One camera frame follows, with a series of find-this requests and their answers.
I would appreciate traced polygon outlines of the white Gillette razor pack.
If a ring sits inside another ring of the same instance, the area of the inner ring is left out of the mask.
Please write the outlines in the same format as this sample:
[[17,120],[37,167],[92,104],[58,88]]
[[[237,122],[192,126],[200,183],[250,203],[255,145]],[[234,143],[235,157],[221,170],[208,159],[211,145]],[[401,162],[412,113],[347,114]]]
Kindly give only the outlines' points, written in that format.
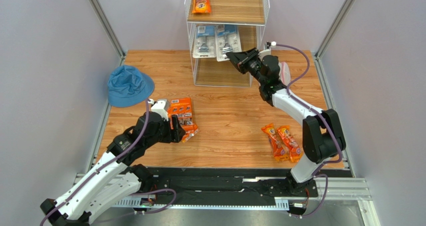
[[242,44],[239,27],[235,24],[218,24],[215,26],[216,60],[227,61],[227,52],[241,52]]

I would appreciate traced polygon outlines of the blue card razor blister pack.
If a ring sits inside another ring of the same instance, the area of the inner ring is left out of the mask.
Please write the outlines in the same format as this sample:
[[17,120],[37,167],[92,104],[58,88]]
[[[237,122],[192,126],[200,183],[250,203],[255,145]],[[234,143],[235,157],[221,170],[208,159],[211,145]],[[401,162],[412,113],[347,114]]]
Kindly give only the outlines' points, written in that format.
[[214,25],[199,25],[195,29],[193,58],[216,57],[216,35]]

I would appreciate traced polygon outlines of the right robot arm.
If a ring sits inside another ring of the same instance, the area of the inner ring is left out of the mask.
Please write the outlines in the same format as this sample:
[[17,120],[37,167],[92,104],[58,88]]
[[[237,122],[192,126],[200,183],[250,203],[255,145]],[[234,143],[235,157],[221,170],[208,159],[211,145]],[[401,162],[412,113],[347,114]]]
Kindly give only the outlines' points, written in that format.
[[346,149],[338,113],[333,109],[322,110],[308,104],[293,94],[290,85],[283,83],[284,67],[269,50],[257,48],[243,52],[227,52],[226,57],[242,74],[249,73],[259,83],[262,99],[280,109],[302,126],[304,155],[291,169],[288,180],[302,184],[314,177],[319,169],[332,158],[342,156]]

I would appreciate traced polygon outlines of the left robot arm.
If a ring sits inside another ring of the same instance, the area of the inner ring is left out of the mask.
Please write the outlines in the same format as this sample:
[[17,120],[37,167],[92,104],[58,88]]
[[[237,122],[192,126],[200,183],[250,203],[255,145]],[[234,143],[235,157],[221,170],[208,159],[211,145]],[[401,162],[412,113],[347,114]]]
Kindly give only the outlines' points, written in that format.
[[89,226],[118,201],[130,195],[154,196],[153,175],[133,162],[156,143],[178,143],[185,130],[177,115],[163,118],[154,111],[139,117],[135,126],[116,136],[99,161],[71,189],[57,199],[46,199],[40,208],[41,225]]

